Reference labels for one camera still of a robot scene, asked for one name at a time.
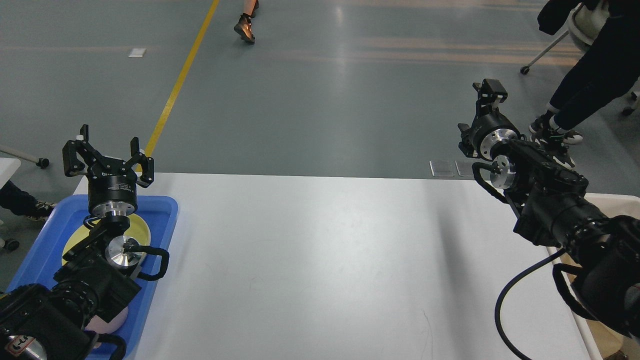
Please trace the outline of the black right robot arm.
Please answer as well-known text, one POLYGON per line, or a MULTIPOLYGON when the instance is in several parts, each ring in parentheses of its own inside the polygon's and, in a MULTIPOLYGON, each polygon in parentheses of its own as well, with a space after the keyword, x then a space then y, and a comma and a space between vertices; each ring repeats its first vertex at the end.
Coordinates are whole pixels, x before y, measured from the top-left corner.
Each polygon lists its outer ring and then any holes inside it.
POLYGON ((551 271, 557 291, 579 317, 639 340, 639 220, 607 217, 585 199, 588 180, 558 164, 550 152, 524 135, 499 111, 508 93, 496 79, 474 82, 475 116, 459 123, 459 148, 473 158, 471 173, 487 193, 516 215, 514 232, 535 246, 557 249, 510 280, 494 306, 494 323, 507 348, 526 356, 510 342, 501 323, 506 294, 522 278, 561 255, 551 271))

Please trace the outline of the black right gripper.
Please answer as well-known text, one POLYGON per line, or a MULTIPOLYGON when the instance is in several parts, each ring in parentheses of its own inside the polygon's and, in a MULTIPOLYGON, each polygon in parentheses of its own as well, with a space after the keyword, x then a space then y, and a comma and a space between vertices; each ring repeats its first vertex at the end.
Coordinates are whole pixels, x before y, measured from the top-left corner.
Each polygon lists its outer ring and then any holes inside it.
POLYGON ((521 137, 519 130, 499 112, 499 105, 508 97, 508 92, 498 79, 483 79, 473 82, 477 92, 475 118, 471 126, 458 123, 461 133, 459 150, 467 158, 480 158, 492 161, 504 152, 509 141, 521 137))

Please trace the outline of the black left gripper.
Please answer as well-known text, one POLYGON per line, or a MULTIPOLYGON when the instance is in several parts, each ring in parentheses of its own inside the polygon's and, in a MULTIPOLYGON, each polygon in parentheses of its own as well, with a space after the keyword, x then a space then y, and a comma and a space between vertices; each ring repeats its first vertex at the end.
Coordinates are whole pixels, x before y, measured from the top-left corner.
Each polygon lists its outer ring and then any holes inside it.
POLYGON ((154 182, 154 158, 146 156, 138 137, 130 141, 130 158, 123 161, 122 174, 110 174, 106 157, 89 143, 87 124, 62 148, 62 168, 66 177, 87 176, 87 209, 98 218, 109 212, 134 214, 138 209, 137 185, 146 189, 154 182), (140 176, 134 165, 141 167, 140 176))

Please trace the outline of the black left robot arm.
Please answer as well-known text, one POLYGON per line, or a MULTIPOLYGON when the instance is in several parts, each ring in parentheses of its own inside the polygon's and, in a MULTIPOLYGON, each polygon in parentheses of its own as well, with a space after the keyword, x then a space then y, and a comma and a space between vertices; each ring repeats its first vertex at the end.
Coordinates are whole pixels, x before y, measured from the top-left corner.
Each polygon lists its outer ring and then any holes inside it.
POLYGON ((125 340, 88 330, 91 319, 112 321, 134 300, 136 280, 157 281, 169 267, 169 252, 130 235, 138 210, 137 187, 154 181, 154 160, 130 142, 128 160, 102 155, 89 142, 89 126, 62 148, 66 177, 87 178, 87 236, 62 253, 55 286, 21 285, 1 296, 3 360, 84 360, 95 344, 113 344, 112 360, 126 355, 125 340))

